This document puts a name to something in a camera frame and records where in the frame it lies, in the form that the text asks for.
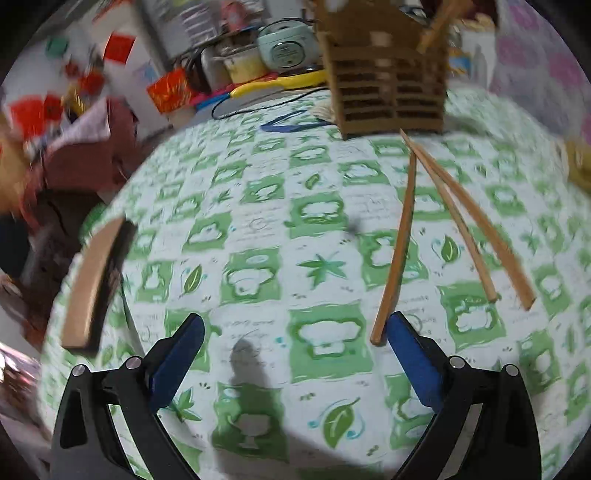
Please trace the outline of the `wooden slatted utensil holder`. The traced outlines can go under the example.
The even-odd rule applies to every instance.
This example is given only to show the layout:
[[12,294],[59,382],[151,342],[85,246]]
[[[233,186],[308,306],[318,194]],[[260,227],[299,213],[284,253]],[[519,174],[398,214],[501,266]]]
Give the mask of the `wooden slatted utensil holder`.
[[318,44],[342,138],[399,130],[442,132],[444,40],[418,51],[425,27],[393,1],[315,1]]

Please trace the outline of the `wooden chopstick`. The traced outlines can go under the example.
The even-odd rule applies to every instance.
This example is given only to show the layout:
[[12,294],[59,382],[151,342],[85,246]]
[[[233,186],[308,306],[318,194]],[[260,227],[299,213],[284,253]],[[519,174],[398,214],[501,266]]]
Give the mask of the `wooden chopstick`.
[[409,160],[407,188],[404,196],[396,244],[394,245],[393,259],[380,307],[373,325],[372,332],[370,332],[370,343],[376,346],[383,343],[383,335],[387,320],[394,308],[396,308],[396,304],[400,295],[407,250],[411,237],[415,202],[416,172],[417,156],[412,153]]
[[478,276],[480,278],[488,301],[496,302],[498,300],[498,294],[495,289],[489,270],[481,256],[477,243],[475,242],[466,222],[464,221],[462,214],[460,213],[460,210],[458,209],[454,200],[452,199],[452,195],[448,191],[447,187],[444,185],[443,180],[440,178],[440,176],[435,172],[434,168],[428,162],[426,155],[419,152],[419,147],[415,145],[415,143],[410,139],[410,137],[403,129],[400,130],[400,134],[407,146],[411,149],[412,153],[415,154],[418,157],[419,161],[422,163],[424,169],[427,171],[433,183],[435,184],[443,202],[448,208],[448,211],[452,219],[454,220],[459,230],[459,233],[461,234],[464,240],[464,243],[466,244],[467,250],[470,253],[470,256],[477,270]]
[[426,155],[428,162],[443,180],[444,185],[452,195],[454,202],[455,200],[460,202],[462,207],[485,235],[498,260],[504,267],[522,307],[526,311],[529,311],[536,300],[536,296],[518,257],[515,255],[509,244],[503,239],[479,204],[470,196],[464,187],[456,181],[431,154],[426,152],[422,146],[415,141],[413,142],[419,147],[419,152]]

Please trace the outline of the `yellow plush toy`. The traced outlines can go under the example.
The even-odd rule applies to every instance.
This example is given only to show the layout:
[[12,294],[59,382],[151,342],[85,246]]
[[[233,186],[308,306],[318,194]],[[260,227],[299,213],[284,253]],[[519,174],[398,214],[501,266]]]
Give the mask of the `yellow plush toy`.
[[587,195],[591,194],[591,150],[590,146],[576,139],[564,142],[562,153],[566,177]]

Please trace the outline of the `red gift box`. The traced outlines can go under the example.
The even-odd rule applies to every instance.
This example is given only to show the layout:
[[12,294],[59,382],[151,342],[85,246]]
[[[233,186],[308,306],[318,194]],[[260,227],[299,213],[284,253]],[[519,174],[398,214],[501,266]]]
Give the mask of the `red gift box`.
[[146,92],[160,114],[168,114],[185,106],[193,96],[193,90],[181,67],[149,85]]

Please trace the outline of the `blue band on table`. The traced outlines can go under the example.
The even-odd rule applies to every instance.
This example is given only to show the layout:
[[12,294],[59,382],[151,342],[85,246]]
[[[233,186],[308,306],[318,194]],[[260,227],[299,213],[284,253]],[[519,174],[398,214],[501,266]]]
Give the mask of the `blue band on table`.
[[294,118],[301,114],[304,114],[304,110],[297,110],[284,115],[280,115],[279,117],[276,117],[273,120],[270,120],[269,122],[263,123],[263,125],[260,126],[260,130],[267,133],[287,134],[307,131],[331,125],[331,122],[318,119],[317,117],[314,117],[310,121],[305,121],[304,123],[290,123],[288,121],[291,118]]

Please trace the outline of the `yellow plastic tool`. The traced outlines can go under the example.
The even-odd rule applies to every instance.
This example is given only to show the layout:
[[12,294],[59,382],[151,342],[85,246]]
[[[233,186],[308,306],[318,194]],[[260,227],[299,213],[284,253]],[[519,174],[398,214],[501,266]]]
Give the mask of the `yellow plastic tool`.
[[327,72],[325,70],[315,70],[304,74],[279,76],[273,80],[253,81],[240,85],[229,93],[231,98],[239,98],[259,90],[278,87],[283,90],[297,90],[311,88],[325,84]]

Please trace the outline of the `red cloth covered table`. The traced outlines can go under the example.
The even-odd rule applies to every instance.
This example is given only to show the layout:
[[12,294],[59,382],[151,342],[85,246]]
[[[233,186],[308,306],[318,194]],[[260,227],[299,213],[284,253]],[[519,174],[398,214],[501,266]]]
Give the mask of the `red cloth covered table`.
[[20,214],[36,230],[42,224],[37,210],[43,193],[113,191],[141,163],[131,109],[120,98],[105,97],[54,140],[44,158],[29,169],[19,200]]

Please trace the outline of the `floral plastic wall sheet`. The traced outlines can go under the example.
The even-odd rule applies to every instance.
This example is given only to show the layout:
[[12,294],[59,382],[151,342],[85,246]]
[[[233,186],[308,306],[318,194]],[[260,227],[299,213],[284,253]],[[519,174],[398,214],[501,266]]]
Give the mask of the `floral plastic wall sheet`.
[[590,82],[558,32],[525,1],[499,1],[490,90],[549,131],[590,140]]

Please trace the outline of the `brown flat case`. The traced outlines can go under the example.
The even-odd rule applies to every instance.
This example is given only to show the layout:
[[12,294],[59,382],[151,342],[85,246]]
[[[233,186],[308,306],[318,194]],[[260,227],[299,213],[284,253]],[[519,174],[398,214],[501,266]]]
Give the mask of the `brown flat case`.
[[82,251],[61,333],[61,346],[76,354],[96,354],[107,310],[121,286],[122,265],[136,226],[125,216],[98,229]]

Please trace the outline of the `cream yellow lidded pot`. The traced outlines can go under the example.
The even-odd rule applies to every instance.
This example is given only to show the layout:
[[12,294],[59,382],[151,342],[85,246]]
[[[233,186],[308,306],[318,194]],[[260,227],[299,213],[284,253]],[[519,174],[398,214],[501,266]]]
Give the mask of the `cream yellow lidded pot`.
[[221,51],[221,59],[235,84],[247,83],[270,72],[263,62],[259,48],[254,44],[242,47],[228,47]]

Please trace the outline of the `green white patterned tablecloth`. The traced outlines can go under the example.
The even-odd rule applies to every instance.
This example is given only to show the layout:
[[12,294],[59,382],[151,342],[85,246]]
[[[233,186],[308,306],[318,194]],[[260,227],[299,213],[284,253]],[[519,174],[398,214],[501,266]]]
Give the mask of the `green white patterned tablecloth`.
[[[158,146],[97,218],[137,228],[93,370],[120,366],[190,313],[206,335],[159,416],[204,479],[388,478],[432,413],[396,356],[370,344],[402,213],[399,134],[342,139],[311,120],[314,94],[211,120]],[[431,178],[417,174],[400,310],[476,368],[516,364],[553,477],[590,425],[590,199],[568,182],[563,141],[480,90],[447,99],[443,135],[415,141],[479,204],[519,258],[526,311],[485,235],[471,234],[490,303]]]

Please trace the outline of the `mint green rice cooker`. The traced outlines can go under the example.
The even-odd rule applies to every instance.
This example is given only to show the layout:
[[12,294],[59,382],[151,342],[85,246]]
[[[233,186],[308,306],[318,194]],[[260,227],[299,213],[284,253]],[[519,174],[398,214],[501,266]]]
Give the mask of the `mint green rice cooker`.
[[256,45],[266,67],[277,73],[311,68],[321,56],[311,21],[299,18],[283,18],[263,26]]

